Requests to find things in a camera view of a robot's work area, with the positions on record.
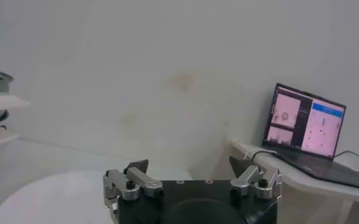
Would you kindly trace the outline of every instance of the white wall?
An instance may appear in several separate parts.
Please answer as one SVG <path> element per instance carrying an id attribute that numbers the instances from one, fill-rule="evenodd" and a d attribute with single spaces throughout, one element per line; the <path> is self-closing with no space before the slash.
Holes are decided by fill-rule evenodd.
<path id="1" fill-rule="evenodd" d="M 359 153 L 359 0 L 0 0 L 0 70 L 34 141 L 188 168 L 260 140 L 283 82 L 347 104 Z"/>

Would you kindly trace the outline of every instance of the white shelf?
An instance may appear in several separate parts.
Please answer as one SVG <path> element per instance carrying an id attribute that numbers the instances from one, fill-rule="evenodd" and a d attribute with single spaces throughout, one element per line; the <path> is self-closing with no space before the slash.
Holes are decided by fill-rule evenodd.
<path id="1" fill-rule="evenodd" d="M 20 99 L 7 93 L 0 94 L 0 110 L 7 110 L 30 105 L 26 100 Z"/>

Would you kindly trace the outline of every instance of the screw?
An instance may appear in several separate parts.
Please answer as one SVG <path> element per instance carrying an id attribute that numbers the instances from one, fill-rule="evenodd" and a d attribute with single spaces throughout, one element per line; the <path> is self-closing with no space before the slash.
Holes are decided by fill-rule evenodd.
<path id="1" fill-rule="evenodd" d="M 126 182 L 126 189 L 131 190 L 131 189 L 133 189 L 135 187 L 136 187 L 135 182 L 133 182 L 131 180 Z"/>

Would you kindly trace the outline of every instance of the white desk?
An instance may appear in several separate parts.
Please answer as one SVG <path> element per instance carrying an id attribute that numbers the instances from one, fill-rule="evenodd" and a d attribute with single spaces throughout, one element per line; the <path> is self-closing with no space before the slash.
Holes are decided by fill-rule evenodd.
<path id="1" fill-rule="evenodd" d="M 260 150 L 257 146 L 242 144 L 238 141 L 229 141 L 229 143 L 241 152 L 243 157 L 249 152 L 248 158 L 252 158 L 252 155 Z M 354 202 L 359 202 L 359 188 L 315 179 L 270 154 L 259 153 L 255 157 L 254 162 L 265 169 L 270 167 L 278 168 L 283 175 L 283 182 L 300 191 L 343 199 L 344 202 L 337 224 L 347 223 Z M 317 214 L 314 216 L 321 217 L 321 213 L 327 212 L 329 209 L 325 203 L 319 207 Z M 316 223 L 318 221 L 316 221 L 316 217 L 314 217 L 308 222 Z"/>

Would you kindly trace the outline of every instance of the stain on wall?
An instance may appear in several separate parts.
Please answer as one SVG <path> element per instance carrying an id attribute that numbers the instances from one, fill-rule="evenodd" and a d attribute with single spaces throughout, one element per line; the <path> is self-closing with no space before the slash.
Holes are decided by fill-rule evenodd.
<path id="1" fill-rule="evenodd" d="M 173 75 L 169 80 L 168 84 L 177 88 L 183 93 L 187 93 L 191 90 L 191 87 L 196 78 L 196 74 L 181 72 Z"/>
<path id="2" fill-rule="evenodd" d="M 130 111 L 121 116 L 119 123 L 124 129 L 135 128 L 137 123 L 140 121 L 140 115 L 135 111 Z"/>

